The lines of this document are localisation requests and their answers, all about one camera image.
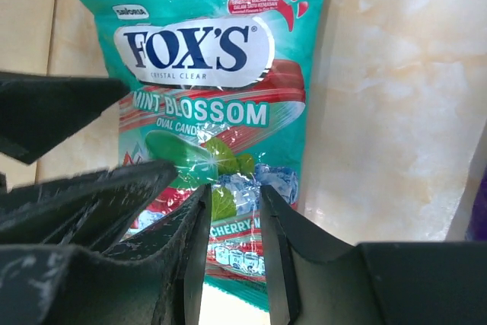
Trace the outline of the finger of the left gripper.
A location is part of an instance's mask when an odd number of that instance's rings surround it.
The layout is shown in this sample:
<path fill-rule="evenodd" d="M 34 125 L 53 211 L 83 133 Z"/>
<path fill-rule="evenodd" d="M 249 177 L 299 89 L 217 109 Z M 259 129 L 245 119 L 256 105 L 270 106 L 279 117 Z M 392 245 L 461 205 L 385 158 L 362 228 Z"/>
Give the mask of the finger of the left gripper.
<path fill-rule="evenodd" d="M 129 93 L 115 78 L 1 73 L 1 153 L 32 164 Z"/>
<path fill-rule="evenodd" d="M 170 162 L 156 160 L 14 188 L 1 195 L 1 243 L 103 253 L 176 177 Z"/>

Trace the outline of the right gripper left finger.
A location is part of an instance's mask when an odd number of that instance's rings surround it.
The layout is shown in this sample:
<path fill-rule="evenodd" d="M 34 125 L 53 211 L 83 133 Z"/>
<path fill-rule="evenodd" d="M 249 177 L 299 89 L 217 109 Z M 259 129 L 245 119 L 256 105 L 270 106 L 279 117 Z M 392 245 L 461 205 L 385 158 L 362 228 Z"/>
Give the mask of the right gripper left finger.
<path fill-rule="evenodd" d="M 211 213 L 204 185 L 105 253 L 73 244 L 2 246 L 1 322 L 198 323 Z"/>

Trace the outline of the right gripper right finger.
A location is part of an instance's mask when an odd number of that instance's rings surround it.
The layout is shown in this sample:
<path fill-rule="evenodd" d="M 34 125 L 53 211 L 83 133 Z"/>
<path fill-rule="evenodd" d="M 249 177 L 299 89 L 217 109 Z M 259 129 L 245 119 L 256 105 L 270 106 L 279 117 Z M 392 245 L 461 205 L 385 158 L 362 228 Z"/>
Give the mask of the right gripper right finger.
<path fill-rule="evenodd" d="M 260 190 L 273 324 L 484 324 L 483 242 L 347 244 Z"/>

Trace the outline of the blue checkered paper bag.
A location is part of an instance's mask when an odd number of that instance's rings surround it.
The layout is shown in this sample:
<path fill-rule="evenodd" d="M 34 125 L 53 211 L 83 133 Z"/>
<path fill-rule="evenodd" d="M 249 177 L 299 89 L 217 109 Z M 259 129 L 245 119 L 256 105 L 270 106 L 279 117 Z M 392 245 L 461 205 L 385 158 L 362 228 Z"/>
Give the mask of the blue checkered paper bag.
<path fill-rule="evenodd" d="M 79 0 L 1 0 L 1 68 L 104 76 L 93 17 Z M 111 106 L 30 166 L 2 155 L 8 187 L 115 166 L 118 113 L 118 106 Z"/>

